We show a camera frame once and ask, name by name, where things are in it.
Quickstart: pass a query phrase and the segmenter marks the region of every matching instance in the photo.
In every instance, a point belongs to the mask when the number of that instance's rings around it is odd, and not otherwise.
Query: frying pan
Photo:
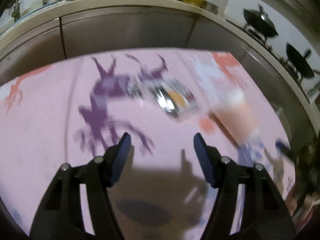
[[[287,57],[292,65],[300,72],[304,78],[313,78],[315,76],[313,70],[307,62],[307,58],[311,55],[311,49],[307,49],[302,56],[292,45],[287,43]]]
[[[243,10],[244,19],[248,25],[255,28],[258,32],[268,38],[278,36],[275,25],[269,19],[268,14],[263,11],[263,7],[259,4],[257,10]]]

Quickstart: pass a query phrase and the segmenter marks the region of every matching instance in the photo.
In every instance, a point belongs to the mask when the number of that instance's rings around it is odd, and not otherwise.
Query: pink cup
[[[241,89],[222,98],[212,111],[238,145],[259,135],[258,124]]]

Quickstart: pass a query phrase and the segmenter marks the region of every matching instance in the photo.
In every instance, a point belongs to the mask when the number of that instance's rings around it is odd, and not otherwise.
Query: kitchen counter
[[[320,112],[316,105],[309,104],[308,100],[305,98],[303,92],[300,90],[298,85],[289,75],[289,73],[284,69],[284,67],[257,41],[252,39],[250,36],[245,34],[236,26],[227,22],[225,19],[214,15],[206,10],[189,5],[176,0],[76,0],[72,2],[63,1],[59,2],[46,8],[43,8],[35,13],[25,17],[18,23],[9,28],[0,37],[0,50],[4,49],[7,45],[13,42],[18,37],[22,36],[26,32],[32,30],[33,28],[63,17],[65,15],[73,14],[76,12],[81,12],[84,10],[105,8],[105,7],[118,7],[118,6],[148,6],[148,7],[162,7],[171,8],[180,11],[191,12],[193,14],[205,17],[216,24],[222,26],[223,28],[229,30],[238,38],[243,40],[246,44],[251,46],[258,54],[260,54],[272,67],[281,75],[285,82],[290,86],[292,91],[295,93],[299,99],[301,105],[306,111],[315,133],[318,133],[320,128]]]

